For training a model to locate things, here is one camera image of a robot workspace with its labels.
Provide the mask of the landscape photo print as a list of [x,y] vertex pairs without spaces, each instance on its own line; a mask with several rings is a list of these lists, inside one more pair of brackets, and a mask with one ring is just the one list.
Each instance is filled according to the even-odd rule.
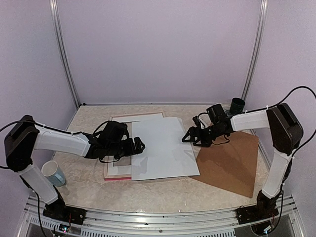
[[180,118],[134,122],[131,131],[145,144],[144,151],[131,158],[131,180],[200,175],[191,144],[182,142],[185,130]]

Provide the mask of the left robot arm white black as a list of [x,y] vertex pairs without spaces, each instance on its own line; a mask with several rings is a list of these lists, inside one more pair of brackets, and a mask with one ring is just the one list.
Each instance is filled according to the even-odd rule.
[[102,161],[107,156],[120,160],[138,155],[145,149],[139,137],[130,137],[127,124],[117,121],[105,121],[91,134],[52,128],[34,121],[30,115],[5,125],[3,129],[10,126],[13,128],[4,138],[6,169],[18,173],[60,220],[69,215],[69,208],[61,202],[54,185],[33,163],[34,150],[50,150]]

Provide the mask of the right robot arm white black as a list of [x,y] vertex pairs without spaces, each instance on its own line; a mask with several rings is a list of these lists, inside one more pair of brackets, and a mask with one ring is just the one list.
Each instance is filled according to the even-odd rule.
[[252,214],[263,219],[275,208],[282,186],[288,177],[292,159],[303,137],[303,128],[287,103],[280,103],[265,109],[228,116],[221,104],[206,110],[211,125],[205,127],[198,116],[184,137],[183,143],[194,146],[210,147],[220,136],[230,136],[233,132],[249,129],[268,128],[271,133],[274,158],[267,180],[257,196],[257,204]]

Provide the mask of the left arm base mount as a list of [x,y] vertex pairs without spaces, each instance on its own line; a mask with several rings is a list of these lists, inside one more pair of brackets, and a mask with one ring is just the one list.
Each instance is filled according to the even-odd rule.
[[51,204],[46,204],[43,216],[69,224],[83,225],[86,210],[83,208],[67,206],[61,196]]

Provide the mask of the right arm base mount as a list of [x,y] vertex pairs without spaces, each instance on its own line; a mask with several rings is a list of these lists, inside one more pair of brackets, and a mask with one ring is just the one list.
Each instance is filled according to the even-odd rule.
[[236,209],[238,223],[246,224],[277,216],[279,211],[277,209],[276,201],[280,194],[281,192],[273,198],[268,198],[262,193],[262,191],[260,191],[255,205],[248,207],[240,206]]

